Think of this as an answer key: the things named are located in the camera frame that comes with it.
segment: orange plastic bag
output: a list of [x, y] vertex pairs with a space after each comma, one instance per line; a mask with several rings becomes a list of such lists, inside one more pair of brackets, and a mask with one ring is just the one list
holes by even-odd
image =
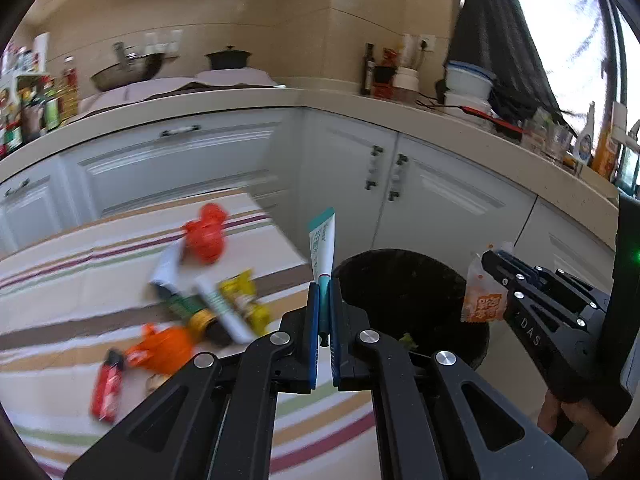
[[[493, 250], [489, 244], [487, 250]], [[513, 244], [504, 242], [498, 249], [513, 252]], [[504, 318], [507, 307], [507, 289], [496, 282], [482, 268], [482, 254], [476, 254], [466, 274], [465, 299], [462, 305], [461, 321], [485, 322]]]
[[156, 327], [147, 323], [142, 330], [144, 340], [125, 352], [129, 366], [173, 375], [193, 357], [193, 341], [187, 329], [172, 326], [156, 332]]
[[206, 265], [216, 262], [225, 250], [222, 224], [227, 214], [219, 205], [209, 203], [200, 209], [200, 219], [184, 225], [186, 245]]

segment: red lighter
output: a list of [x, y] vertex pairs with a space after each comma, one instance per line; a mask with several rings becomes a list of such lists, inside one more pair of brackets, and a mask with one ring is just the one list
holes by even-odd
[[120, 405], [120, 386], [124, 356], [112, 348], [98, 372], [94, 396], [91, 401], [91, 414], [98, 420], [113, 424], [116, 421]]

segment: finger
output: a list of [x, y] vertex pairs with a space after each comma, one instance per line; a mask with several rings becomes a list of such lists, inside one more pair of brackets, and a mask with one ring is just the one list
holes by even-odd
[[580, 424], [588, 431], [596, 431], [608, 426], [607, 421], [588, 400], [580, 400], [573, 404], [561, 402], [560, 407], [570, 421]]
[[547, 390], [545, 402], [542, 403], [538, 415], [538, 427], [545, 433], [552, 434], [558, 424], [558, 415], [560, 415], [560, 401], [551, 391]]

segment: black bottle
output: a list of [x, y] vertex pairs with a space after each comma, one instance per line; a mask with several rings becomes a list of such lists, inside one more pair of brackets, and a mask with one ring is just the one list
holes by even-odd
[[373, 71], [376, 67], [376, 60], [373, 59], [373, 43], [367, 43], [367, 53], [362, 60], [362, 81], [360, 84], [360, 95], [371, 95], [373, 87]]

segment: blue lid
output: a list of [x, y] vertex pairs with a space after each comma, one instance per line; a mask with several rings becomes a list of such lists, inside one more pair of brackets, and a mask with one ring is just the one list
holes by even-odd
[[462, 70], [468, 70], [469, 72], [473, 72], [477, 75], [481, 75], [493, 81], [495, 79], [495, 74], [490, 70], [482, 68], [481, 66], [474, 65], [471, 63], [465, 63], [464, 61], [449, 61], [447, 66], [452, 66], [455, 68], [460, 68]]

